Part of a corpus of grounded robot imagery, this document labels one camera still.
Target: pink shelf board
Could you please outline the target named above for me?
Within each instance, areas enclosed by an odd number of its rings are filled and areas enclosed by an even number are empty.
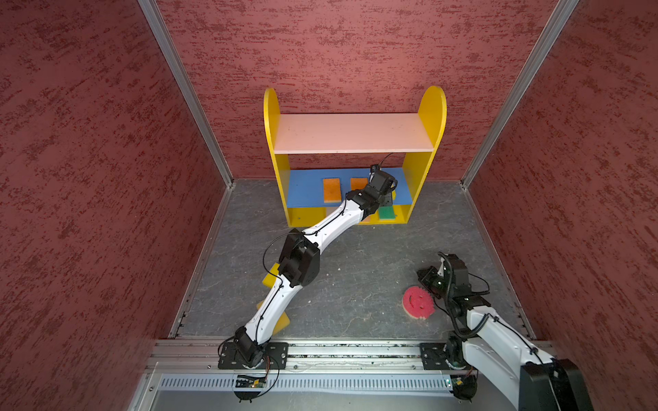
[[[433,151],[417,113],[282,114],[276,154]]]

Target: toy shelf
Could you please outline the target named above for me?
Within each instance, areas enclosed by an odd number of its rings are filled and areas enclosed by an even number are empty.
[[[393,192],[394,219],[378,213],[360,224],[406,224],[430,170],[445,129],[445,94],[425,91],[417,113],[281,114],[274,89],[263,104],[267,145],[272,156],[286,220],[290,227],[310,227],[340,205],[326,204],[322,181],[339,178],[343,199],[351,178],[367,177],[368,168],[290,170],[288,155],[320,153],[406,153],[401,168],[384,170],[398,180]]]

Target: metal bracket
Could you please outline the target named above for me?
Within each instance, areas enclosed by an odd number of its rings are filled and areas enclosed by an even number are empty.
[[[423,370],[449,370],[454,371],[445,362],[444,343],[421,343],[420,357],[422,358]]]
[[[288,343],[268,343],[265,354],[270,357],[270,367],[278,367],[279,370],[286,369],[289,345]],[[262,361],[254,370],[264,370],[265,365],[265,361]],[[238,345],[233,342],[222,346],[217,368],[219,370],[250,370],[250,368],[247,368],[244,357],[238,352]]]

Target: metal corner post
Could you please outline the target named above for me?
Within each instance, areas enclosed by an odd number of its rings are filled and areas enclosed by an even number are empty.
[[[217,139],[215,138],[215,134],[213,133],[208,118],[203,112],[203,107],[201,106],[199,98],[194,91],[194,87],[190,82],[188,73],[185,71],[185,67],[183,67],[183,62],[180,60],[180,56],[176,52],[174,42],[166,28],[160,9],[155,0],[138,0],[138,2],[141,10],[146,16],[146,20],[151,27],[151,31],[153,32],[158,45],[160,45],[160,49],[164,54],[167,64],[169,64],[169,68],[174,74],[174,79],[176,79],[176,83],[178,83],[178,87],[190,108],[190,112],[192,113],[194,120],[197,122],[203,140],[208,146],[208,150],[210,150],[219,172],[222,174],[224,183],[227,187],[231,187],[233,185],[233,175],[231,175],[231,171],[228,169],[226,159],[217,143]]]
[[[492,147],[494,146],[498,136],[503,131],[503,128],[507,124],[510,116],[516,109],[517,105],[523,98],[523,95],[526,93],[528,86],[532,82],[535,74],[539,71],[539,68],[542,66],[542,63],[548,56],[549,51],[553,47],[555,40],[562,32],[567,20],[571,16],[571,13],[576,8],[578,0],[558,0],[555,9],[551,13],[551,16],[546,22],[546,26],[542,33],[540,34],[535,46],[532,48],[526,63],[521,69],[519,76],[517,77],[516,82],[512,86],[507,99],[503,103],[498,115],[489,132],[484,137],[482,145],[478,150],[477,154],[473,158],[473,161],[470,163],[464,178],[462,179],[462,186],[467,189],[470,184],[473,182],[475,175],[478,173],[478,170],[484,163],[485,158],[489,155]]]

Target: shelf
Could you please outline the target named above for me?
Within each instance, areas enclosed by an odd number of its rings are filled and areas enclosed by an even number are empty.
[[[418,113],[281,114],[274,154],[431,153]]]
[[[397,179],[394,205],[413,204],[409,186],[402,168],[383,168],[383,171]],[[288,185],[288,208],[308,207],[336,207],[338,203],[325,203],[322,180],[325,178],[339,178],[340,189],[345,199],[345,193],[351,190],[350,179],[368,177],[369,168],[339,168],[323,170],[290,170],[290,184]]]

